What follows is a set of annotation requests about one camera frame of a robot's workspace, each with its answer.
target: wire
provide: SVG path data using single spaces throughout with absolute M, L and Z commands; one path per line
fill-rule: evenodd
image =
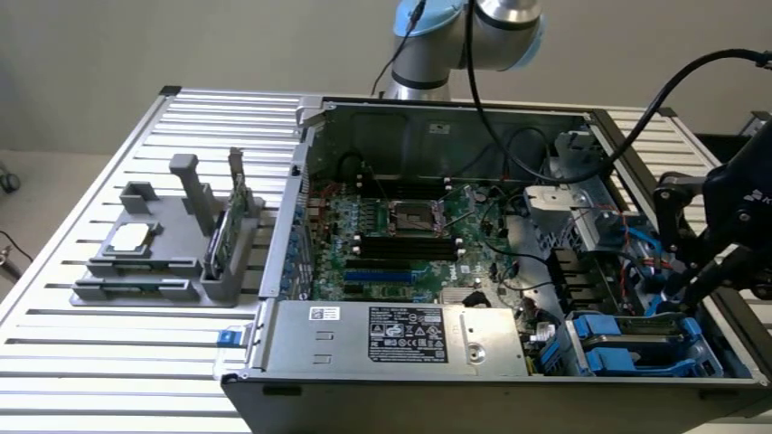
M 571 235 L 572 229 L 576 227 L 576 222 L 579 222 L 579 219 L 582 219 L 582 217 L 584 217 L 588 212 L 591 212 L 595 208 L 590 207 L 590 208 L 575 208 L 575 210 L 583 210 L 579 215 L 576 217 L 572 217 L 568 220 L 568 223 L 563 226 L 563 228 L 560 229 L 560 232 L 558 232 L 558 245 L 563 246 L 567 242 L 568 242 L 568 237 Z
M 527 133 L 528 131 L 535 132 L 539 135 L 539 137 L 542 137 L 542 143 L 544 144 L 546 149 L 544 158 L 548 159 L 551 156 L 551 141 L 547 138 L 547 134 L 544 134 L 544 131 L 542 131 L 536 127 L 523 127 L 512 133 L 510 140 L 507 141 L 507 151 L 510 152 L 510 146 L 512 145 L 512 141 L 515 140 L 515 138 L 520 136 L 523 133 Z M 507 168 L 506 176 L 512 175 L 512 169 L 510 168 L 510 161 L 506 158 L 504 158 L 504 167 Z
M 520 194 L 520 192 L 512 194 L 508 198 L 507 201 L 504 203 L 508 203 L 515 197 L 518 197 L 518 195 Z M 542 264 L 547 265 L 547 261 L 540 258 L 536 255 L 531 255 L 528 253 L 515 253 L 514 251 L 507 251 L 507 250 L 502 250 L 498 247 L 495 247 L 490 241 L 487 240 L 487 236 L 486 236 L 486 232 L 483 231 L 483 222 L 486 221 L 487 215 L 491 213 L 491 209 L 494 208 L 494 205 L 496 205 L 498 201 L 491 202 L 491 205 L 487 207 L 486 211 L 483 212 L 483 216 L 480 218 L 480 234 L 482 234 L 482 238 L 483 238 L 483 242 L 486 243 L 487 247 L 494 250 L 496 253 L 499 253 L 500 255 L 504 256 L 512 256 L 515 258 L 520 257 L 520 258 L 531 258 L 538 260 Z
M 523 170 L 526 170 L 530 174 L 532 174 L 538 179 L 544 181 L 550 184 L 575 184 L 583 181 L 587 181 L 596 175 L 600 175 L 614 169 L 614 162 L 619 159 L 619 157 L 626 153 L 626 151 L 632 146 L 634 142 L 639 138 L 643 129 L 647 127 L 650 121 L 656 114 L 658 109 L 663 106 L 664 100 L 670 96 L 674 89 L 678 87 L 679 83 L 698 70 L 702 66 L 707 65 L 708 63 L 722 60 L 722 59 L 744 59 L 747 61 L 752 61 L 756 63 L 756 66 L 760 68 L 770 68 L 770 62 L 772 61 L 772 52 L 755 52 L 752 50 L 743 50 L 743 49 L 728 49 L 722 50 L 718 52 L 712 52 L 706 54 L 703 57 L 694 60 L 691 63 L 687 64 L 684 68 L 676 73 L 676 75 L 671 78 L 671 80 L 666 83 L 663 88 L 660 89 L 659 93 L 656 94 L 652 103 L 647 107 L 643 112 L 643 116 L 640 117 L 639 123 L 630 131 L 627 135 L 626 141 L 620 145 L 619 148 L 612 152 L 608 158 L 603 159 L 600 164 L 591 170 L 588 170 L 584 174 L 571 176 L 567 178 L 554 178 L 551 176 L 544 175 L 538 170 L 528 167 L 528 165 L 518 158 L 516 155 L 511 154 L 507 147 L 502 143 L 500 137 L 491 125 L 491 121 L 487 117 L 486 110 L 483 109 L 483 103 L 480 101 L 480 93 L 478 91 L 476 85 L 476 77 L 475 77 L 475 56 L 472 54 L 474 49 L 474 22 L 475 22 L 475 4 L 476 0 L 470 0 L 470 8 L 467 11 L 466 17 L 466 26 L 464 26 L 464 44 L 466 44 L 466 60 L 467 60 L 467 75 L 470 77 L 470 91 L 472 92 L 472 99 L 475 101 L 475 108 L 478 114 L 480 116 L 480 121 L 486 127 L 487 132 L 490 133 L 491 137 L 494 138 L 494 142 L 496 146 L 500 148 L 502 152 L 507 157 L 520 166 Z
M 511 289 L 512 291 L 520 291 L 520 292 L 523 292 L 523 291 L 530 291 L 531 289 L 547 287 L 548 285 L 554 285 L 552 282 L 542 282 L 542 283 L 534 285 L 532 287 L 515 288 L 515 287 L 511 287 L 511 286 L 507 284 L 507 282 L 504 282 L 504 281 L 502 281 L 502 284 L 504 285 L 504 287 L 507 287 L 507 289 Z
M 35 259 L 32 259 L 32 256 L 30 256 L 30 253 L 27 253 L 27 251 L 24 251 L 24 249 L 18 245 L 16 241 L 14 240 L 14 237 L 11 237 L 11 235 L 8 235 L 8 232 L 6 232 L 6 231 L 0 231 L 0 233 L 6 236 L 6 238 L 8 238 L 8 241 L 11 241 L 11 244 L 14 244 L 14 248 L 16 250 L 19 250 L 19 253 L 22 253 L 22 255 L 24 255 L 24 257 L 32 263 L 35 261 Z
M 360 160 L 360 163 L 364 163 L 364 156 L 362 156 L 362 152 L 358 151 L 356 149 L 350 149 L 347 152 L 344 152 L 340 157 L 338 158 L 338 164 L 336 164 L 336 175 L 334 176 L 334 179 L 340 183 L 343 181 L 343 178 L 340 177 L 340 171 L 343 170 L 343 164 L 344 162 L 352 158 L 354 156 L 356 156 Z
M 551 147 L 551 141 L 547 138 L 547 134 L 544 134 L 544 131 L 542 131 L 539 128 L 536 127 L 522 127 L 518 128 L 512 134 L 510 135 L 510 140 L 507 140 L 507 148 L 510 148 L 510 145 L 512 144 L 512 141 L 518 138 L 518 136 L 520 136 L 523 133 L 527 133 L 528 131 L 534 131 L 535 133 L 539 134 L 539 136 L 542 137 L 542 140 L 544 142 L 544 147 L 548 149 L 548 155 L 550 155 L 550 147 Z M 462 176 L 463 173 L 470 170 L 470 168 L 472 166 L 475 166 L 479 162 L 480 159 L 486 156 L 487 151 L 490 151 L 494 147 L 496 147 L 495 143 L 488 143 L 486 145 L 486 147 L 483 147 L 483 149 L 480 150 L 480 153 L 475 156 L 475 158 L 472 159 L 472 161 L 470 163 L 466 164 L 466 166 L 463 168 L 460 168 L 459 170 L 456 170 L 456 172 L 454 172 L 450 177 L 455 178 L 458 176 Z M 510 165 L 507 164 L 507 160 L 503 161 L 502 163 L 502 177 L 508 176 L 510 175 Z
M 626 245 L 623 246 L 622 251 L 626 251 L 627 248 L 630 247 L 630 226 L 627 225 L 627 217 L 626 214 L 619 210 L 618 207 L 615 207 L 614 205 L 599 205 L 599 208 L 602 208 L 603 210 L 611 210 L 614 212 L 616 212 L 616 214 L 622 217 L 623 219 L 623 227 L 626 228 Z M 626 283 L 626 264 L 623 262 L 622 268 L 619 270 L 619 287 L 622 288 L 622 296 L 623 298 L 627 297 L 627 283 Z
M 422 19 L 422 15 L 424 15 L 424 8 L 426 8 L 426 0 L 422 0 L 411 12 L 411 21 L 408 22 L 408 32 L 406 32 L 406 36 L 402 38 L 402 42 L 399 43 L 398 49 L 395 50 L 395 54 L 391 56 L 391 59 L 386 63 L 384 68 L 382 69 L 382 72 L 378 74 L 378 78 L 375 79 L 374 88 L 371 89 L 371 96 L 375 95 L 378 82 L 384 77 L 388 67 L 395 63 L 395 61 L 398 61 L 398 57 L 402 54 L 402 51 L 406 49 L 408 38 L 411 37 L 412 31 L 415 30 L 415 26 L 419 23 L 419 20 Z
M 632 256 L 632 255 L 631 255 L 630 253 L 627 253 L 626 251 L 620 251 L 620 250 L 591 250 L 590 253 L 594 253 L 594 254 L 604 254 L 604 253 L 608 253 L 608 254 L 616 255 L 618 257 L 620 257 L 620 258 L 623 258 L 623 259 L 627 259 L 627 260 L 630 261 L 630 263 L 634 265 L 634 267 L 636 268 L 636 271 L 639 272 L 640 277 L 642 277 L 644 280 L 648 280 L 648 279 L 650 279 L 650 277 L 647 276 L 647 273 L 646 273 L 646 268 L 644 268 L 644 266 L 643 266 L 643 263 L 639 261 L 639 259 L 638 259 L 635 256 Z

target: white label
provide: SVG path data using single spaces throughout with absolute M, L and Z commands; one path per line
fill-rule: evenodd
M 338 321 L 340 319 L 340 307 L 312 307 L 310 310 L 311 321 Z
M 430 124 L 430 134 L 450 134 L 450 124 Z

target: floor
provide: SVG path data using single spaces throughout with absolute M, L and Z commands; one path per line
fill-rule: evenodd
M 111 156 L 55 152 L 0 151 L 0 161 L 22 180 L 12 194 L 0 193 L 0 230 L 35 257 L 80 200 Z M 7 240 L 0 239 L 0 248 Z M 22 269 L 30 262 L 18 252 L 11 259 Z M 0 300 L 14 288 L 0 279 Z

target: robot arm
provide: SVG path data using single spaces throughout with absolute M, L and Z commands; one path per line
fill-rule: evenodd
M 772 122 L 768 122 L 727 165 L 704 178 L 664 174 L 654 193 L 666 248 L 688 266 L 668 282 L 666 294 L 680 305 L 663 310 L 691 310 L 719 287 L 748 288 L 772 299 Z M 703 194 L 707 229 L 698 236 L 683 210 Z M 714 257 L 731 244 L 736 249 L 719 263 Z
M 544 18 L 538 0 L 476 0 L 475 67 L 507 71 L 535 56 Z M 402 0 L 395 21 L 396 46 L 388 99 L 448 100 L 448 78 L 466 68 L 463 15 L 467 0 L 427 0 L 411 29 L 411 14 L 422 0 Z

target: white wall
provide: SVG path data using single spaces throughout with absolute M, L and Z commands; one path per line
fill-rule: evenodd
M 159 88 L 366 93 L 398 0 L 0 0 L 0 147 L 111 153 Z M 720 48 L 772 49 L 770 0 L 544 0 L 547 39 L 484 98 L 644 105 Z M 467 97 L 466 78 L 452 78 Z M 694 129 L 772 109 L 772 74 L 727 61 L 670 101 Z

